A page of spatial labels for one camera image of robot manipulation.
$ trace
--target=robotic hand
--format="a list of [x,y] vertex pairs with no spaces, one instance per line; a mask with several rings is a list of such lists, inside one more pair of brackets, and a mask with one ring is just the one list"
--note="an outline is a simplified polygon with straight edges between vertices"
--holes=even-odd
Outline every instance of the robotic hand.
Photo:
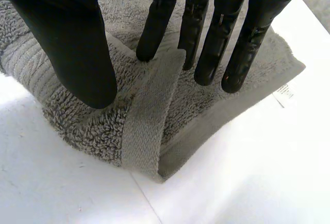
[[[117,83],[97,0],[10,0],[48,55],[61,83],[87,105],[113,102]],[[178,48],[186,50],[184,70],[194,64],[209,0],[186,0]],[[195,70],[195,81],[211,84],[244,0],[214,0],[214,14]],[[222,88],[238,91],[274,19],[291,0],[250,0]],[[176,0],[154,0],[137,57],[151,60],[163,38]]]
[[[226,50],[244,0],[214,0],[214,13],[194,73],[200,85],[212,83]],[[249,0],[249,9],[239,39],[222,78],[228,93],[240,90],[273,19],[291,0]],[[141,61],[151,60],[163,38],[176,0],[154,0],[137,47]],[[183,70],[194,64],[208,0],[186,0],[178,48],[186,50]]]

